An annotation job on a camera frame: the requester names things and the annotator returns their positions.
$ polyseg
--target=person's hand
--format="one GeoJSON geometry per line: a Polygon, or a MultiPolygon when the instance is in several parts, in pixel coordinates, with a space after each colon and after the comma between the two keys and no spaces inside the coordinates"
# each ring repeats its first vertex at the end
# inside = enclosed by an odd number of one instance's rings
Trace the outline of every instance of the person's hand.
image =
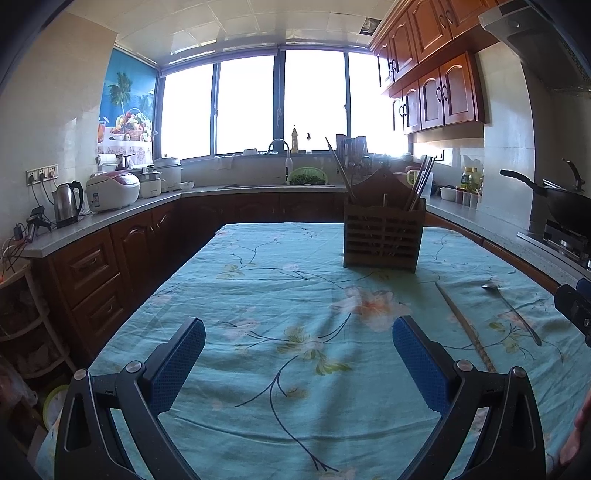
{"type": "Polygon", "coordinates": [[[560,465],[568,465],[579,452],[581,445],[581,432],[591,419],[591,390],[587,393],[583,407],[574,418],[574,430],[560,451],[560,465]]]}

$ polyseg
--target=spoon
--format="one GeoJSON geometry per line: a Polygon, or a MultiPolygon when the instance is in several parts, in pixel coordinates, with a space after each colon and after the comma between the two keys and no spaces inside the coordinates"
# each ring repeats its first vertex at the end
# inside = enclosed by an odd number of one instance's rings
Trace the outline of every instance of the spoon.
{"type": "Polygon", "coordinates": [[[513,313],[515,313],[517,315],[517,317],[519,318],[519,320],[522,321],[522,323],[525,326],[526,330],[530,333],[531,337],[534,339],[535,344],[538,345],[538,346],[542,346],[542,340],[540,339],[540,337],[538,336],[538,334],[530,326],[530,324],[525,321],[525,319],[519,314],[519,312],[517,310],[515,310],[515,308],[513,307],[513,305],[511,305],[511,303],[509,303],[505,299],[505,297],[503,296],[503,294],[499,290],[499,286],[497,284],[495,284],[495,283],[485,283],[482,286],[482,288],[484,288],[485,290],[488,290],[488,291],[495,292],[499,297],[501,297],[501,300],[504,301],[505,304],[511,309],[511,311],[513,311],[513,313]]]}

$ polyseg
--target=screw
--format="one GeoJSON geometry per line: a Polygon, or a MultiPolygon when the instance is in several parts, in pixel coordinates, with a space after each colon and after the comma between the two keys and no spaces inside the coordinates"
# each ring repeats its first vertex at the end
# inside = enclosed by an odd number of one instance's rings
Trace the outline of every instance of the screw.
{"type": "Polygon", "coordinates": [[[129,362],[127,365],[125,365],[125,369],[130,374],[136,373],[140,368],[142,368],[142,362],[138,362],[137,360],[133,360],[132,362],[129,362]]]}
{"type": "Polygon", "coordinates": [[[76,370],[76,373],[74,374],[74,379],[75,380],[82,380],[85,376],[86,376],[86,370],[83,370],[83,369],[76,370]]]}
{"type": "Polygon", "coordinates": [[[468,360],[459,360],[456,365],[463,372],[469,372],[474,368],[474,365],[472,365],[468,360]]]}
{"type": "Polygon", "coordinates": [[[515,374],[516,377],[519,377],[519,378],[525,378],[527,376],[526,371],[523,370],[521,367],[514,367],[513,373],[515,374]]]}

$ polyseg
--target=electric kettle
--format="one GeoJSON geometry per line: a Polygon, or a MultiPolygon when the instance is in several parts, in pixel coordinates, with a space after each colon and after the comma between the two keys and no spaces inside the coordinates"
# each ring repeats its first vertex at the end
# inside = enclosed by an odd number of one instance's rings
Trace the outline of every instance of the electric kettle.
{"type": "Polygon", "coordinates": [[[72,183],[62,183],[56,188],[53,195],[53,209],[56,213],[56,227],[71,225],[78,221],[78,214],[84,205],[84,197],[82,196],[82,185],[79,181],[72,183]],[[78,190],[78,202],[76,206],[76,198],[74,197],[74,190],[78,190]]]}

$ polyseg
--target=gas stove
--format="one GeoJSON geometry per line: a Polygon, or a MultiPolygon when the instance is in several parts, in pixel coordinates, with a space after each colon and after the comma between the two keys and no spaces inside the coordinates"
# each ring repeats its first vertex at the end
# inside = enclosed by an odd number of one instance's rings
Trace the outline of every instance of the gas stove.
{"type": "Polygon", "coordinates": [[[548,220],[544,233],[518,232],[517,236],[564,261],[585,277],[591,276],[591,239],[548,220]]]}

